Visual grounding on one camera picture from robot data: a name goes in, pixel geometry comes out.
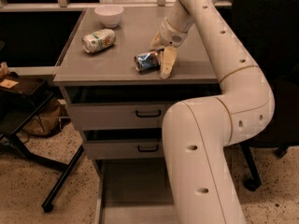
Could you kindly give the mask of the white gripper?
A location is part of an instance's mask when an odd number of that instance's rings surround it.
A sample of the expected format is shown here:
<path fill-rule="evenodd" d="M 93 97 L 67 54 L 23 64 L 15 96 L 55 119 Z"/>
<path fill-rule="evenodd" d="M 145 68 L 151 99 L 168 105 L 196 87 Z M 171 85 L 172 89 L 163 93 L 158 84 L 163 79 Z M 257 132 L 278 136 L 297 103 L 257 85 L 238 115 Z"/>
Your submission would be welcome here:
<path fill-rule="evenodd" d="M 160 26 L 159 32 L 150 41 L 150 50 L 160 50 L 162 52 L 162 62 L 160 66 L 160 77 L 167 79 L 170 77 L 173 66 L 177 59 L 177 47 L 181 46 L 187 37 L 187 33 L 182 33 L 175 29 L 168 20 L 164 20 Z"/>

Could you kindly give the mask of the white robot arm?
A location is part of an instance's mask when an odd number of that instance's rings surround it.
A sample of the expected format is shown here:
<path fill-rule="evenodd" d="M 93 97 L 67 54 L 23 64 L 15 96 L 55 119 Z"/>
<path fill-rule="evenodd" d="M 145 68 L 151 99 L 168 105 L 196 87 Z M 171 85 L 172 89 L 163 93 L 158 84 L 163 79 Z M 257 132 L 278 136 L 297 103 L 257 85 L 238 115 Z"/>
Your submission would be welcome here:
<path fill-rule="evenodd" d="M 216 0 L 177 0 L 151 41 L 170 76 L 177 48 L 196 27 L 221 94 L 172 105 L 163 120 L 164 158 L 178 224 L 246 224 L 224 148 L 260 133 L 274 114 L 259 65 L 215 8 Z"/>

